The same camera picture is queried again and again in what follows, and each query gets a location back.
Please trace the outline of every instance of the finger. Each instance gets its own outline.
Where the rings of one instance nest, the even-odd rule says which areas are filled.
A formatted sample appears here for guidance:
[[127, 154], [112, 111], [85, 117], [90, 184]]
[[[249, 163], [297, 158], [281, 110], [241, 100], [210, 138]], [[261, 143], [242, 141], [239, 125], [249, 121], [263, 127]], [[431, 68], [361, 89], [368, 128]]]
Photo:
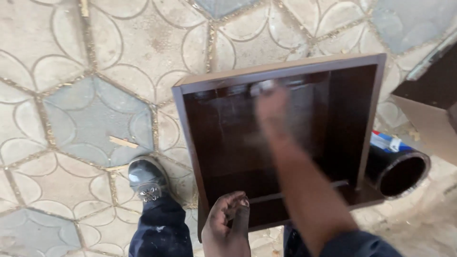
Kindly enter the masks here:
[[235, 213], [235, 218], [232, 224], [232, 230], [230, 235], [234, 236], [248, 236], [248, 227], [249, 227], [249, 200], [247, 197], [243, 197], [239, 200], [238, 208]]
[[220, 232], [227, 232], [227, 222], [229, 221], [227, 215], [236, 207], [237, 200], [244, 196], [246, 193], [243, 191], [236, 191], [219, 197], [209, 212], [207, 222], [211, 228]]

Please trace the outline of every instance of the hand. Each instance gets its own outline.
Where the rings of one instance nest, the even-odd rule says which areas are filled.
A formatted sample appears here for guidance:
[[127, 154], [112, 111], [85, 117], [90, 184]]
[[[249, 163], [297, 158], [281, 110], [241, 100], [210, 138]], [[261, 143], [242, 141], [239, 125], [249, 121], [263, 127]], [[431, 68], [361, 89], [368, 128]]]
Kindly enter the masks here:
[[274, 86], [257, 97], [256, 114], [267, 137], [286, 134], [286, 110], [289, 90], [274, 81]]
[[[203, 252], [211, 257], [250, 257], [249, 201], [236, 191], [221, 196], [209, 212], [202, 231]], [[227, 227], [233, 219], [232, 229]]]

